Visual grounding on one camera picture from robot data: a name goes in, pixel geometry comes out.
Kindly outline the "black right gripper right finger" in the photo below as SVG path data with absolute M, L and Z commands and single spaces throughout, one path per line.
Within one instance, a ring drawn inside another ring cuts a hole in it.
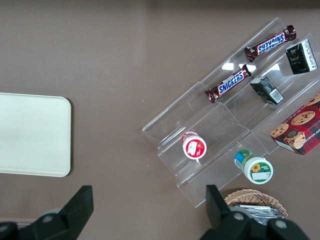
M 251 232 L 250 218 L 242 212 L 231 211 L 216 185 L 207 185 L 206 212 L 211 223 L 202 240 L 246 240 Z

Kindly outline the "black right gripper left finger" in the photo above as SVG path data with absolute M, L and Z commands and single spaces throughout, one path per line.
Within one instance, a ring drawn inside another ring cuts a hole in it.
M 93 210 L 93 188 L 84 185 L 60 211 L 50 211 L 32 224 L 34 237 L 36 240 L 76 240 Z

